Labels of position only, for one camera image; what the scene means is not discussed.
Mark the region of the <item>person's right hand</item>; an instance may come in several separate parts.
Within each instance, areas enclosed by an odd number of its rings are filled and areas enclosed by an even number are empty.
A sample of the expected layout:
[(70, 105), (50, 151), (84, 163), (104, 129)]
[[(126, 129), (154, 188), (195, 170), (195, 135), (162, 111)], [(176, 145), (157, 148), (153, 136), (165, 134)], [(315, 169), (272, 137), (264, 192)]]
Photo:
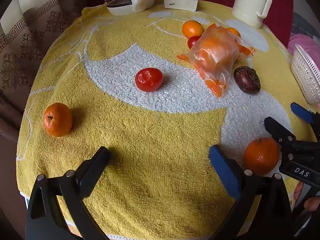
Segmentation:
[(319, 207), (319, 187), (311, 187), (299, 182), (296, 186), (293, 198), (295, 200), (294, 207), (303, 206), (304, 209), (313, 212)]

